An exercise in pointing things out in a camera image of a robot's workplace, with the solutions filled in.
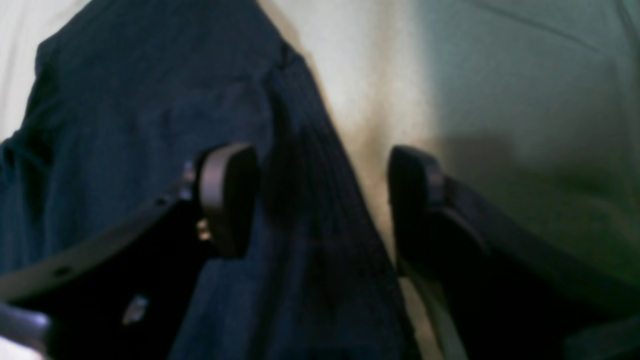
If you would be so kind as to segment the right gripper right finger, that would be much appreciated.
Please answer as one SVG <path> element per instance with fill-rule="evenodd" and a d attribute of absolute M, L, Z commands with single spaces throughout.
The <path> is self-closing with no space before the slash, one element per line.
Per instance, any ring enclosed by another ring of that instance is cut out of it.
<path fill-rule="evenodd" d="M 551 246 L 429 153 L 396 145 L 387 184 L 400 270 L 439 287 L 471 360 L 637 360 L 639 287 Z"/>

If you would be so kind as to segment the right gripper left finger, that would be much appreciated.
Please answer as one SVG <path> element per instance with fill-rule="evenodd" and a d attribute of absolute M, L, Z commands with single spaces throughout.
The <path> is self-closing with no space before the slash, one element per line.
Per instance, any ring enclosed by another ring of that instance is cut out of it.
<path fill-rule="evenodd" d="M 1 337 L 45 360 L 165 360 L 208 260 L 247 253 L 260 170 L 249 143 L 94 239 L 1 278 Z"/>

